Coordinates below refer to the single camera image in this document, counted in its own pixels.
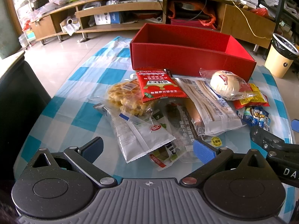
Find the white grey snack bag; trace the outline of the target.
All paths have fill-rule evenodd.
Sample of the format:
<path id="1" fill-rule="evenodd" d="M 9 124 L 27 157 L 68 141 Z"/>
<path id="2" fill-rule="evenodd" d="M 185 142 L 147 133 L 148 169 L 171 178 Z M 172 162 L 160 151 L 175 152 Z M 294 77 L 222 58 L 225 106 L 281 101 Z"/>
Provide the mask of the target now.
<path id="1" fill-rule="evenodd" d="M 143 120 L 112 111 L 110 124 L 126 163 L 135 161 L 176 139 L 153 118 Z"/>

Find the wooden TV stand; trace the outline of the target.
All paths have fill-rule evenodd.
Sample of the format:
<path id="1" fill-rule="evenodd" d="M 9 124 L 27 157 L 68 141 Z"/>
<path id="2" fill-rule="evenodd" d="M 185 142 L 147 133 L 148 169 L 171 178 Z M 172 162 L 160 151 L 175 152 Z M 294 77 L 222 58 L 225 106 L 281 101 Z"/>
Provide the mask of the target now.
<path id="1" fill-rule="evenodd" d="M 138 30 L 145 23 L 170 24 L 168 5 L 172 1 L 206 4 L 216 15 L 218 32 L 267 48 L 275 23 L 256 10 L 230 0 L 79 0 L 39 15 L 30 26 L 37 41 L 66 34 L 68 20 L 73 20 L 76 33 L 84 38 L 89 33 Z M 94 15 L 120 12 L 122 23 L 96 25 Z"/>

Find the red cardboard box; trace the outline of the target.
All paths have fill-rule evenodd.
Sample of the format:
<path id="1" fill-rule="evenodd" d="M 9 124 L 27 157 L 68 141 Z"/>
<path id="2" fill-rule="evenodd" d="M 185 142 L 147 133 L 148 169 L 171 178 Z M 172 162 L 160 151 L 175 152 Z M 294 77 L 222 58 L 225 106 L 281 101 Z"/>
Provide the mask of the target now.
<path id="1" fill-rule="evenodd" d="M 133 70 L 169 69 L 199 76 L 201 68 L 226 70 L 249 81 L 256 61 L 231 35 L 180 25 L 145 24 L 130 43 Z"/>

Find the blue candy bag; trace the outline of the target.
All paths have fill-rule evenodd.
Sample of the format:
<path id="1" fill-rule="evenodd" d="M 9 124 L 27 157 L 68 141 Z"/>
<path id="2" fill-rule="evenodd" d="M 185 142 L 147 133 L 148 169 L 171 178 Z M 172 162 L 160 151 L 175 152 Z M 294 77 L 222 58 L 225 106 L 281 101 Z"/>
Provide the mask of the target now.
<path id="1" fill-rule="evenodd" d="M 243 107 L 237 110 L 237 115 L 249 126 L 259 126 L 270 131 L 271 120 L 269 113 L 261 106 Z"/>

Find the blue white box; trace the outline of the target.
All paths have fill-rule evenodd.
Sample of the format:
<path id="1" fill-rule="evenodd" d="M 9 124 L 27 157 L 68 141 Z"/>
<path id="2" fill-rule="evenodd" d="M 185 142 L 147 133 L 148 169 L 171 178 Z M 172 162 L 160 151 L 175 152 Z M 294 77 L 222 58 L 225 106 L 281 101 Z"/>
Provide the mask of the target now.
<path id="1" fill-rule="evenodd" d="M 110 12 L 94 15 L 96 25 L 120 24 L 122 17 L 120 12 Z"/>

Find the waffle in clear bag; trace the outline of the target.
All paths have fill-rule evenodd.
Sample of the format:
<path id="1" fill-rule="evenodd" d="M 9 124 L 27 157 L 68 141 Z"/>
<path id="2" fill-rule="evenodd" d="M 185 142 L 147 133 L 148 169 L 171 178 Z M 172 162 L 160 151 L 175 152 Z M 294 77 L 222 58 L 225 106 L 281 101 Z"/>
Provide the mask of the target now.
<path id="1" fill-rule="evenodd" d="M 137 79 L 127 80 L 110 86 L 105 97 L 93 108 L 103 115 L 146 118 L 153 115 L 154 102 L 143 102 L 140 85 Z"/>

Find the black sofa edge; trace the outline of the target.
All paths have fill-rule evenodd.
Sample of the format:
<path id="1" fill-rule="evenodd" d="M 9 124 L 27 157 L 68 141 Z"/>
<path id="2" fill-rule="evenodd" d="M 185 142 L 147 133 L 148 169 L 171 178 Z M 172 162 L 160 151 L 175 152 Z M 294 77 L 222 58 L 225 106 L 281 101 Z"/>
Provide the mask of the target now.
<path id="1" fill-rule="evenodd" d="M 25 52 L 1 60 L 1 192 L 10 194 L 14 163 L 51 97 L 25 60 Z"/>

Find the green Kaprons wafer pack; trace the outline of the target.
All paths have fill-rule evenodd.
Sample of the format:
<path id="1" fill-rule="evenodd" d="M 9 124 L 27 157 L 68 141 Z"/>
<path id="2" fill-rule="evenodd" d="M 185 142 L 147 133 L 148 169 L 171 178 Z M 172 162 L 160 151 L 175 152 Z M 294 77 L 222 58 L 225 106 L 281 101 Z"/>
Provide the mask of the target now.
<path id="1" fill-rule="evenodd" d="M 151 161 L 155 164 L 157 171 L 162 171 L 173 165 L 175 161 L 186 154 L 186 147 L 169 142 L 149 153 Z"/>

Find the round bun in wrapper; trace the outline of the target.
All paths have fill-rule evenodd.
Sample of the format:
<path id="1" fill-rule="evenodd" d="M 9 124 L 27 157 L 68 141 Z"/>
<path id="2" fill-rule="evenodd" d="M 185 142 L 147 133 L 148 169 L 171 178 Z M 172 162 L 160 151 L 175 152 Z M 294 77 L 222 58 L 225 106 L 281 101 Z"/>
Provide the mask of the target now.
<path id="1" fill-rule="evenodd" d="M 199 74 L 225 100 L 243 100 L 256 95 L 250 84 L 233 72 L 201 68 Z"/>

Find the blue white checkered tablecloth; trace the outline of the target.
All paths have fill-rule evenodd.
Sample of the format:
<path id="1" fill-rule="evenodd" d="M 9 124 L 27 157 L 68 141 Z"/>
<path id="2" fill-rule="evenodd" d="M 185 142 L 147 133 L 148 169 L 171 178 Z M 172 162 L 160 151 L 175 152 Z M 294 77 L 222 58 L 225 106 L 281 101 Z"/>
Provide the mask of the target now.
<path id="1" fill-rule="evenodd" d="M 178 159 L 166 170 L 158 171 L 157 164 L 147 155 L 130 163 L 125 162 L 107 118 L 96 111 L 93 105 L 99 103 L 101 94 L 106 96 L 106 90 L 112 84 L 128 81 L 130 76 L 133 77 L 129 44 L 130 39 L 116 37 L 78 68 L 57 91 L 24 143 L 15 163 L 16 178 L 38 148 L 46 147 L 51 152 L 64 150 L 74 144 L 81 146 L 95 136 L 101 136 L 104 140 L 104 151 L 95 165 L 118 180 L 121 177 L 151 178 L 150 180 L 173 177 L 179 180 L 187 170 L 191 172 L 202 165 L 199 161 L 183 162 Z M 270 107 L 266 107 L 266 111 L 270 114 L 270 131 L 287 143 L 293 143 L 286 108 L 274 78 L 265 67 L 256 66 L 251 79 L 254 80 L 250 83 L 254 83 L 268 97 Z M 247 152 L 251 145 L 258 147 L 250 142 L 247 126 L 226 131 L 219 138 L 222 146 L 231 147 L 240 153 Z M 172 204 L 170 202 L 164 202 L 167 206 L 159 204 L 156 208 L 156 204 L 149 205 L 148 200 L 142 200 L 145 199 L 132 205 L 136 209 L 131 211 L 128 223 L 187 223 L 186 218 L 179 217 L 179 211 L 183 207 L 171 214 L 166 209 Z"/>

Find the red snack packet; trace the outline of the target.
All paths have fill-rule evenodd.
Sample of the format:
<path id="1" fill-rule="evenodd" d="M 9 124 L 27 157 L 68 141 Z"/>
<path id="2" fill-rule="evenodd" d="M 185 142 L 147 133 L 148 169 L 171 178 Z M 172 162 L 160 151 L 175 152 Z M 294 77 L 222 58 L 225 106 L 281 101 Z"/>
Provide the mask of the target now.
<path id="1" fill-rule="evenodd" d="M 136 72 L 142 102 L 160 98 L 187 98 L 187 94 L 174 82 L 164 70 L 142 70 Z"/>

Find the cream trash bin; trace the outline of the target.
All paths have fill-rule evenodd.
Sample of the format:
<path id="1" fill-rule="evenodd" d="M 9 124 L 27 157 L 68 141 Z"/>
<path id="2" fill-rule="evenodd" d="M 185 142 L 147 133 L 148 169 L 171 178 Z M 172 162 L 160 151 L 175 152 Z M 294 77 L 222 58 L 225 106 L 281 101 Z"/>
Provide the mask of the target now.
<path id="1" fill-rule="evenodd" d="M 298 58 L 298 49 L 285 37 L 274 33 L 265 67 L 271 74 L 283 78 L 294 60 Z"/>

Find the white striped bread package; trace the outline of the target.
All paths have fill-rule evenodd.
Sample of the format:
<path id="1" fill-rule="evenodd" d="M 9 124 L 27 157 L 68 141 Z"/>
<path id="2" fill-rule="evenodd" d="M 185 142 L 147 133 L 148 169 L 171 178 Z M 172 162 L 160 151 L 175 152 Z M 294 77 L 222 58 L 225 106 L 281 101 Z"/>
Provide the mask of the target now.
<path id="1" fill-rule="evenodd" d="M 187 94 L 184 105 L 197 135 L 217 136 L 243 126 L 235 110 L 203 80 L 179 78 L 177 84 Z"/>

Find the red yellow Trolli candy bag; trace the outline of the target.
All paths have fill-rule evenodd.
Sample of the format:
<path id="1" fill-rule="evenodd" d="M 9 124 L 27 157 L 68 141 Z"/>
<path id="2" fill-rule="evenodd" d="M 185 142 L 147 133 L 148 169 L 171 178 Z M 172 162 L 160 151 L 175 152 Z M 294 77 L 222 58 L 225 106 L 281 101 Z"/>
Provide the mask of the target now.
<path id="1" fill-rule="evenodd" d="M 241 100 L 235 100 L 233 102 L 235 109 L 239 110 L 250 106 L 270 107 L 268 97 L 264 95 L 254 83 L 249 83 L 249 86 L 251 88 L 252 96 Z"/>

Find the orange plastic bag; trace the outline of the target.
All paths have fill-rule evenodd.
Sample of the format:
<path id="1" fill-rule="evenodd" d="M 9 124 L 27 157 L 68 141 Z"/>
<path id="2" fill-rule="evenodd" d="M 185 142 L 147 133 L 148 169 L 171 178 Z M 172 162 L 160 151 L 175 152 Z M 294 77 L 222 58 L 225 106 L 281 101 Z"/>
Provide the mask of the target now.
<path id="1" fill-rule="evenodd" d="M 172 25 L 183 25 L 217 30 L 216 15 L 206 4 L 190 1 L 172 1 L 168 5 L 168 18 Z"/>

